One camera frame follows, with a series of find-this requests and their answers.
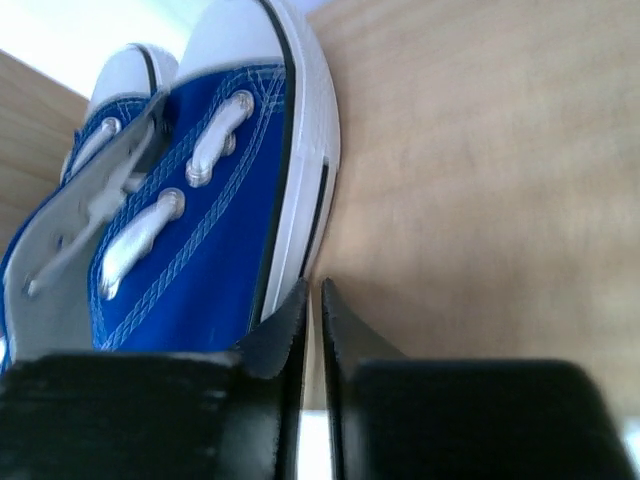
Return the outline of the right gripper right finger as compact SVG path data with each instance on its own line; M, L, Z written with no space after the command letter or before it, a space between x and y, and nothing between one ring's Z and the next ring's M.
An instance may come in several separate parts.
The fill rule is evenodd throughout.
M338 479L631 479L604 398L555 359L412 359L321 287Z

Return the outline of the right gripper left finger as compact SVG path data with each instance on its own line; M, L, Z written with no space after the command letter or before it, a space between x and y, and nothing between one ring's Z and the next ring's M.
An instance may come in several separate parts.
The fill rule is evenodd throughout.
M51 354L1 380L5 479L292 479L308 285L215 353Z

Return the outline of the blue canvas sneaker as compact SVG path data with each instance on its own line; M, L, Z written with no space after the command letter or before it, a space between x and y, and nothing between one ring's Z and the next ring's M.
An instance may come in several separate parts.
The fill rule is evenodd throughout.
M175 57L128 44L96 81L56 190L30 214L1 263L1 369L92 347L89 269L107 224L168 143L163 118Z
M89 269L103 351L219 351L308 276L340 165L323 49L287 1L214 1L165 105L170 145Z

